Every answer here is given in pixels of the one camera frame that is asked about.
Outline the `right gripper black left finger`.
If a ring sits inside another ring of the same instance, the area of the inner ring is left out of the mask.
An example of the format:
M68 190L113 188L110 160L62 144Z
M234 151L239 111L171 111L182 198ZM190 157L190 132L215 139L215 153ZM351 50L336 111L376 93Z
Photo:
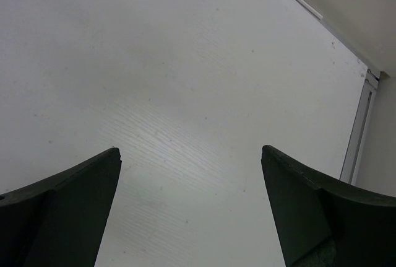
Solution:
M94 266L121 163L113 147L2 194L1 266Z

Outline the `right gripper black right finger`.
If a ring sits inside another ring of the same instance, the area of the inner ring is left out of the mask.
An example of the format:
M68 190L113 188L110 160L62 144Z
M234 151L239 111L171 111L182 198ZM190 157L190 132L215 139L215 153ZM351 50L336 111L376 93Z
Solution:
M395 266L395 198L344 183L278 149L262 171L286 266Z

